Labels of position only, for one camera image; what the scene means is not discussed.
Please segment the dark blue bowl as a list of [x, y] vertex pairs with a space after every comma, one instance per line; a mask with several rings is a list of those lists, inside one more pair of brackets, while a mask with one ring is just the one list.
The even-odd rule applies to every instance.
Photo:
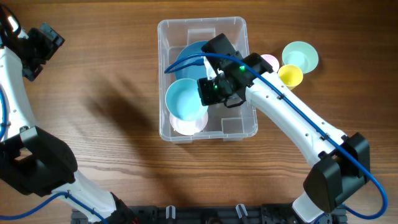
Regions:
[[[195, 42], [195, 43], [188, 45], [180, 52], [177, 59], [180, 60], [181, 58], [184, 58], [184, 57], [192, 55], [192, 54], [202, 53], [201, 48], [205, 44], [206, 44], [206, 41], [199, 41], [199, 42]], [[188, 65], [189, 63], [193, 63], [197, 60], [204, 63], [203, 57], [191, 58], [191, 59], [184, 61], [181, 64], [177, 65], [177, 68], [182, 67], [184, 65]], [[182, 78], [190, 78], [190, 79], [198, 80], [200, 78], [207, 77], [206, 67], [204, 65], [191, 65], [189, 67], [186, 67], [179, 71], [176, 71], [174, 74], [175, 74], [175, 78], [177, 80], [182, 79]]]

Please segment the light blue small bowl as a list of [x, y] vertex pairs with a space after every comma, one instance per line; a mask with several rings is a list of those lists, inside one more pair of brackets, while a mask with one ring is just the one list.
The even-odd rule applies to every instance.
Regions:
[[208, 106], [201, 103], [197, 81], [190, 78], [179, 79], [169, 86], [165, 104], [172, 115], [184, 121], [197, 120], [208, 111]]

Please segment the pink small bowl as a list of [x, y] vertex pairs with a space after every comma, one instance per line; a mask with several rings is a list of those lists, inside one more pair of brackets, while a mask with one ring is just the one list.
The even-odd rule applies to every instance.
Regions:
[[179, 134], [191, 136], [204, 130], [208, 123], [208, 113], [206, 112], [200, 119], [194, 121], [184, 121], [176, 118], [173, 114], [169, 116], [170, 124]]

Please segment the mint green small bowl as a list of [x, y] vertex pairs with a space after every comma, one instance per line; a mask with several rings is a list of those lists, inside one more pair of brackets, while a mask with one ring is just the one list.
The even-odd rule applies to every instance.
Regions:
[[282, 51], [282, 64], [295, 65], [303, 74], [310, 73], [319, 63], [318, 52], [315, 48], [303, 41], [287, 44]]

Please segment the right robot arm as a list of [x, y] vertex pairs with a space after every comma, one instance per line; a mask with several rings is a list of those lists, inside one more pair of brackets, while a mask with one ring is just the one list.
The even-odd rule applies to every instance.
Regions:
[[303, 194], [292, 208], [305, 223], [330, 213], [372, 181], [369, 143], [359, 133], [347, 136], [328, 124], [295, 96], [260, 55], [204, 53], [216, 77], [201, 78], [204, 105], [225, 102], [237, 94], [268, 116], [298, 147], [311, 169]]

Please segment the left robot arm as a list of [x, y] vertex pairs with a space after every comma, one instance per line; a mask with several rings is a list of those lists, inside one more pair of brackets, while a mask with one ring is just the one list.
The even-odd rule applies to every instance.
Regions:
[[74, 153], [61, 139], [38, 127], [23, 79], [34, 81], [64, 43], [48, 24], [24, 32], [15, 14], [1, 5], [1, 179], [23, 195], [46, 201], [27, 217], [60, 199], [84, 214], [89, 223], [138, 223], [139, 219], [112, 192], [101, 189], [79, 170]]

